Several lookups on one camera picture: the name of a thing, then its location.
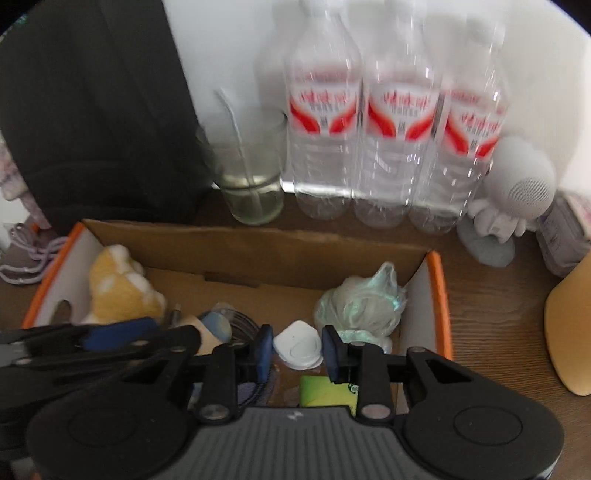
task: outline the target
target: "bottle cap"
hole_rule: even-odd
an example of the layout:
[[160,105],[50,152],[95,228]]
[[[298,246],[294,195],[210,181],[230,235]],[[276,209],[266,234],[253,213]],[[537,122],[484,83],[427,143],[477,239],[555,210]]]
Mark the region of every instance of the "bottle cap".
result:
[[469,17],[466,20],[466,31],[470,38],[481,43],[501,46],[505,41],[505,26],[499,22]]
[[308,12],[325,12],[343,9],[345,0],[300,0],[300,4]]

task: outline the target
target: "red label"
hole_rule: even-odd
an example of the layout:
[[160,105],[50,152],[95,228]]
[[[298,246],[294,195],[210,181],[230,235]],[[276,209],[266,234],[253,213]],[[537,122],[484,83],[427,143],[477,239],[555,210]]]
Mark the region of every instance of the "red label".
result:
[[426,140],[433,127],[439,92],[403,83],[377,84],[369,91],[365,129],[376,137]]
[[359,82],[291,85],[291,129],[323,137],[355,132],[360,87]]
[[486,111],[477,107],[480,97],[454,91],[443,135],[443,145],[456,155],[485,160],[499,141],[505,120],[504,111]]

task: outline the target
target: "wooden table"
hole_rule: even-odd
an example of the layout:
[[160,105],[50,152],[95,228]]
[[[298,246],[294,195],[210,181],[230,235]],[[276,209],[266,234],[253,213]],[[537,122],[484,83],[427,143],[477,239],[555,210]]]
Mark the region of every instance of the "wooden table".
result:
[[[241,227],[218,192],[200,208],[196,225]],[[321,222],[305,217],[292,196],[269,227],[314,230],[400,244],[424,245],[443,259],[447,280],[455,360],[509,388],[542,402],[560,419],[566,434],[553,480],[591,480],[591,398],[569,393],[554,373],[545,348],[544,302],[559,279],[543,263],[535,236],[516,241],[517,257],[507,268],[478,264],[454,232],[429,237],[404,223],[390,231],[361,224],[350,210]],[[0,328],[18,325],[34,288],[0,283]]]

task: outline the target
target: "metal screw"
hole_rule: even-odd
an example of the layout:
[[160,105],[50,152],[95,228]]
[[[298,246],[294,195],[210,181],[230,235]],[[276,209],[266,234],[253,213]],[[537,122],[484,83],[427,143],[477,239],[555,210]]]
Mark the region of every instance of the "metal screw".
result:
[[381,403],[371,403],[361,409],[361,415],[370,420],[383,420],[390,416],[391,410]]
[[207,420],[223,420],[230,415],[230,410],[223,405],[205,405],[201,409],[201,416]]

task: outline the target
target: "pink item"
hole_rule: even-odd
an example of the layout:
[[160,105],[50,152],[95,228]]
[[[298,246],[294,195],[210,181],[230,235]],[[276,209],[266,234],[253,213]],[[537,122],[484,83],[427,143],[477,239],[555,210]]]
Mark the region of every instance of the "pink item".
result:
[[43,212],[37,205],[37,202],[29,192],[27,184],[23,180],[17,165],[12,159],[12,155],[2,133],[0,132],[0,192],[5,200],[11,202],[21,199],[24,207],[29,211],[34,222],[42,230],[51,228],[50,223],[43,215]]

